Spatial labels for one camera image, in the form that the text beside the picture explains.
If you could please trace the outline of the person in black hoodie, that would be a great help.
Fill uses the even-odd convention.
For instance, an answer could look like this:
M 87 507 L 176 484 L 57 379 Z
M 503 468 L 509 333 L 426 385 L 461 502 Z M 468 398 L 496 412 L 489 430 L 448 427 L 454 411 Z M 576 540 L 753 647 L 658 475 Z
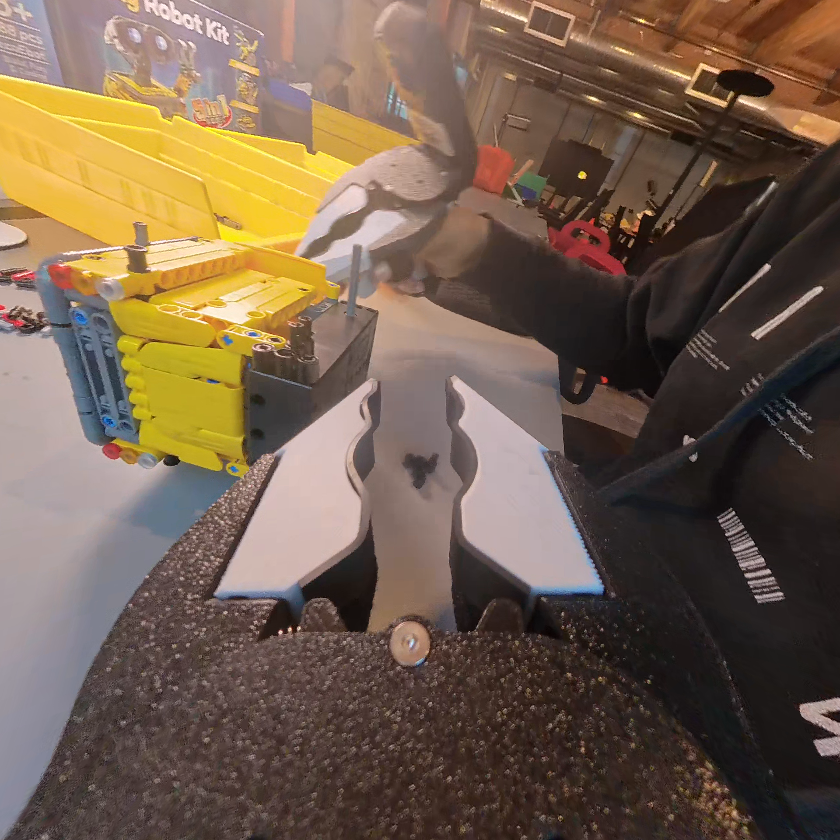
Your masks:
M 686 597 L 676 682 L 762 838 L 838 838 L 838 143 L 701 240 L 687 341 L 594 483 Z

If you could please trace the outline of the small red black parts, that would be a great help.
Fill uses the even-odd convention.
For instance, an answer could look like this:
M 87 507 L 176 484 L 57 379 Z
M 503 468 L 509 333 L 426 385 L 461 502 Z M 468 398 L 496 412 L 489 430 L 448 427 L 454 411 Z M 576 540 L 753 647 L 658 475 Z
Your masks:
M 24 268 L 1 270 L 1 287 L 18 291 L 36 291 L 34 271 Z M 49 337 L 52 326 L 45 313 L 22 305 L 7 307 L 1 305 L 1 333 L 17 335 L 38 334 Z

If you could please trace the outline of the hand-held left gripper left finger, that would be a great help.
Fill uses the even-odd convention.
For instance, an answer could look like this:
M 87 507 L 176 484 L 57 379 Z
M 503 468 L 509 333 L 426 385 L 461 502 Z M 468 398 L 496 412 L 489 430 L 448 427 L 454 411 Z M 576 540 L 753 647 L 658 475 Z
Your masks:
M 380 383 L 364 381 L 277 450 L 217 585 L 218 600 L 303 606 L 305 586 L 362 545 L 371 525 L 364 481 L 375 465 L 381 401 Z

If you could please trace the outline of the person's right hand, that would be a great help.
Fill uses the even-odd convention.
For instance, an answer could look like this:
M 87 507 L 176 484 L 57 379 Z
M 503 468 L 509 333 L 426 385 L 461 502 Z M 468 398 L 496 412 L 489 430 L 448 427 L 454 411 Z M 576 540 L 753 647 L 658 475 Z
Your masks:
M 398 293 L 417 293 L 423 278 L 431 275 L 452 280 L 475 270 L 492 246 L 504 251 L 531 245 L 532 240 L 493 217 L 458 204 L 451 205 L 422 244 L 404 244 L 402 250 L 381 262 L 375 277 Z

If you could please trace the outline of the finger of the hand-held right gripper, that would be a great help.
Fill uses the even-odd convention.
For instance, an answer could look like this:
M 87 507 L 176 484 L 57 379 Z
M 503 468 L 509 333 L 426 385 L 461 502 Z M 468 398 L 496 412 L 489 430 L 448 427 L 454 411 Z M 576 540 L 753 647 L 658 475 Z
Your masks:
M 361 207 L 347 215 L 350 252 L 360 246 L 361 256 L 350 256 L 347 281 L 373 276 L 380 264 L 416 254 L 437 232 L 442 208 Z
M 396 195 L 382 184 L 351 184 L 318 211 L 299 244 L 298 255 L 304 259 L 321 257 L 333 245 L 358 234 L 373 213 L 395 207 Z

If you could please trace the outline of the black round-top stand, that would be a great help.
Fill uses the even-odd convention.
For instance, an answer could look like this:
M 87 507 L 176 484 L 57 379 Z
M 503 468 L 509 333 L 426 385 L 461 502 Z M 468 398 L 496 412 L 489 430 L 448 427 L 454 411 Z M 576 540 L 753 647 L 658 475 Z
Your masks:
M 685 94 L 690 98 L 696 98 L 711 104 L 720 104 L 722 110 L 719 111 L 710 127 L 701 136 L 686 167 L 680 173 L 665 200 L 660 204 L 654 216 L 655 222 L 664 215 L 665 210 L 679 193 L 691 170 L 705 153 L 722 124 L 728 119 L 731 110 L 734 109 L 739 99 L 742 97 L 767 98 L 774 90 L 774 84 L 769 78 L 754 71 L 728 69 L 714 73 L 714 69 L 714 67 L 699 64 L 688 85 L 686 85 Z

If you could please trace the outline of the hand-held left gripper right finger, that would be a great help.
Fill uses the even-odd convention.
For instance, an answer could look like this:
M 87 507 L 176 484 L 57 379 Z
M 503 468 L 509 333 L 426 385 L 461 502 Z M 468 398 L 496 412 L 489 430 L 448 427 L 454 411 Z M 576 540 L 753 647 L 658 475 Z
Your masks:
M 470 600 L 601 596 L 606 588 L 548 449 L 456 375 L 447 379 L 453 583 Z

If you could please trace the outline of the yellow toy block robot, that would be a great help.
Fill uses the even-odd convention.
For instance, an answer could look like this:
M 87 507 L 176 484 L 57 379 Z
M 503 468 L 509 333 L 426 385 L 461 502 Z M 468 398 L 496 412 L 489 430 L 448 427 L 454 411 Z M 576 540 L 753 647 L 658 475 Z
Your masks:
M 36 288 L 86 439 L 243 476 L 369 377 L 379 314 L 288 244 L 135 241 L 44 259 Z

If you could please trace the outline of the blue printed cardboard box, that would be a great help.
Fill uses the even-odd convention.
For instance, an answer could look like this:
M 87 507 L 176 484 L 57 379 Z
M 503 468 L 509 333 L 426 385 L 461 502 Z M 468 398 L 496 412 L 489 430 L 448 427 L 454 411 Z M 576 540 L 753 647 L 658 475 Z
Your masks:
M 2 1 L 2 75 L 261 134 L 263 33 L 233 2 Z

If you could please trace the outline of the grey desk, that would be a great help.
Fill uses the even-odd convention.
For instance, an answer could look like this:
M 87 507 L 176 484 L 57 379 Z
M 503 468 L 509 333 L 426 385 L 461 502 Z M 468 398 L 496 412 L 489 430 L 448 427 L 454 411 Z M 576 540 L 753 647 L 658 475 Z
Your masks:
M 560 399 L 556 360 L 530 339 L 381 287 L 369 374 L 381 384 L 372 503 L 377 588 L 369 629 L 415 614 L 453 629 L 448 565 L 460 482 L 448 453 L 445 380 L 460 377 L 546 448 L 563 425 L 608 456 L 637 436 L 637 399 L 599 387 Z M 102 455 L 81 432 L 56 344 L 2 334 L 2 835 L 49 763 L 86 673 L 145 575 L 236 480 L 189 465 L 152 469 Z M 420 490 L 406 453 L 439 453 Z

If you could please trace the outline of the person's right forearm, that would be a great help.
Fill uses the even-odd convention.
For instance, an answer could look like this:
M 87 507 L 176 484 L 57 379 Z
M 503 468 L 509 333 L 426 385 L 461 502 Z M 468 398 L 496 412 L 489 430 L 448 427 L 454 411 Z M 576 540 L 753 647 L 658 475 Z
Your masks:
M 687 341 L 678 321 L 700 299 L 679 283 L 703 275 L 704 257 L 693 244 L 640 276 L 613 276 L 492 222 L 476 278 L 504 323 L 612 388 L 652 399 Z

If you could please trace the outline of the red container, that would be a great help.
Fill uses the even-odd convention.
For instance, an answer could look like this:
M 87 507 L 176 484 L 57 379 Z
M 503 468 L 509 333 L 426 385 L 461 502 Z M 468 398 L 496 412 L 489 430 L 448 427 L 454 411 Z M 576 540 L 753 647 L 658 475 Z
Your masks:
M 496 145 L 478 146 L 476 172 L 472 182 L 475 189 L 485 193 L 503 194 L 513 173 L 514 159 L 509 152 Z

